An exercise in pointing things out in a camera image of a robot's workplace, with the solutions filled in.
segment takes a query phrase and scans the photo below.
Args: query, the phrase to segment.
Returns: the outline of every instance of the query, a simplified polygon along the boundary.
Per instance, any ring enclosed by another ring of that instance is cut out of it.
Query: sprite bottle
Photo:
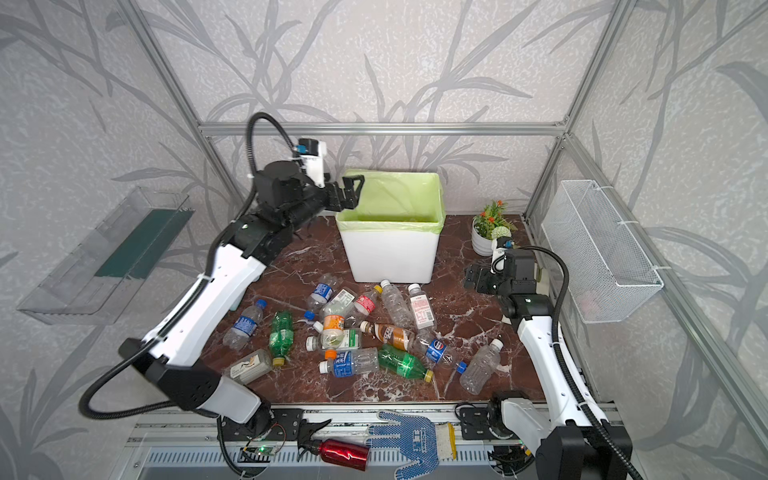
[[[287,311],[278,312],[272,319],[272,333],[270,333],[270,352],[272,353],[273,366],[285,364],[286,355],[292,345],[293,315]]]
[[[432,381],[432,370],[427,370],[421,361],[410,353],[398,350],[391,345],[384,345],[379,349],[379,366],[403,378]]]

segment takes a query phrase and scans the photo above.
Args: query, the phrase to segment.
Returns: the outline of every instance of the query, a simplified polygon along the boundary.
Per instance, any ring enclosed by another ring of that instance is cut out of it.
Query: trash can
[[[438,174],[348,170],[366,183],[355,210],[336,214],[358,283],[429,283],[445,223]]]

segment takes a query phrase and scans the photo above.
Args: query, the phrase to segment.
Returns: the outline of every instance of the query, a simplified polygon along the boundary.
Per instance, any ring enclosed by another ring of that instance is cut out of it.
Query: white bottle cap
[[[317,350],[317,337],[316,336],[308,336],[306,338],[306,351],[307,352],[314,352]]]

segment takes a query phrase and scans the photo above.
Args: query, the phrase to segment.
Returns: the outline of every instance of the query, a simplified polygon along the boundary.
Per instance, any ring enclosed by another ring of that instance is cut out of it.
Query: wire mesh basket
[[[541,228],[568,266],[568,291],[584,323],[620,322],[664,287],[627,222],[592,180],[563,180]]]

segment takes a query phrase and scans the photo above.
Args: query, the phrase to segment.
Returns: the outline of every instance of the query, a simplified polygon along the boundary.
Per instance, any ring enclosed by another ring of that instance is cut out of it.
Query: leaf pattern wallpaper
[[[140,2],[205,122],[561,121],[614,6],[553,2]],[[440,174],[450,213],[523,211],[551,137],[337,136],[327,164]],[[241,185],[243,138],[214,139]],[[266,139],[257,155],[281,158]]]
[[[768,2],[638,2],[575,130],[768,393],[765,45]],[[558,180],[574,167],[564,157]],[[765,455],[661,298],[622,323],[569,323],[649,475],[768,478]]]
[[[230,198],[115,5],[0,5],[0,477],[107,478],[133,419],[92,422],[77,400],[202,270]],[[190,195],[192,216],[111,326],[47,326],[16,306],[137,185]],[[126,375],[98,405],[160,399]]]

